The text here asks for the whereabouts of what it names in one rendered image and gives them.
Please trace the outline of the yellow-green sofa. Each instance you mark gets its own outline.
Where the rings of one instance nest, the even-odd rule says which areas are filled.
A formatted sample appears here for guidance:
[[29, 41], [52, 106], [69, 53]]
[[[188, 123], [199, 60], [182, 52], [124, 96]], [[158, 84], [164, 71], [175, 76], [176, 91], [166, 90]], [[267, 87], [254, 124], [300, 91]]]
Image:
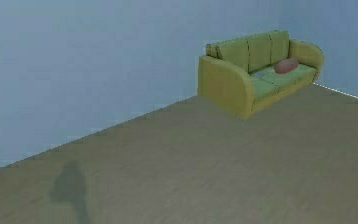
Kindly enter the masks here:
[[[295, 58], [298, 67], [277, 74], [274, 65]], [[199, 58], [197, 94], [245, 119], [313, 83], [324, 64], [316, 45], [273, 30], [210, 43]]]

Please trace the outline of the reddish-brown oval ball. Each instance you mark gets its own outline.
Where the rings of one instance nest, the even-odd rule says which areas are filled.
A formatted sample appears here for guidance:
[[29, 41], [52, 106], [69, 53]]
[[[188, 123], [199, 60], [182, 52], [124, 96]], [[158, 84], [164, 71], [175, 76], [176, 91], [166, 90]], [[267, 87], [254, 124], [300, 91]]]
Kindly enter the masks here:
[[279, 61], [274, 65], [274, 71], [277, 74], [286, 74], [288, 72], [291, 72], [295, 70], [299, 65], [299, 62], [295, 58], [288, 58]]

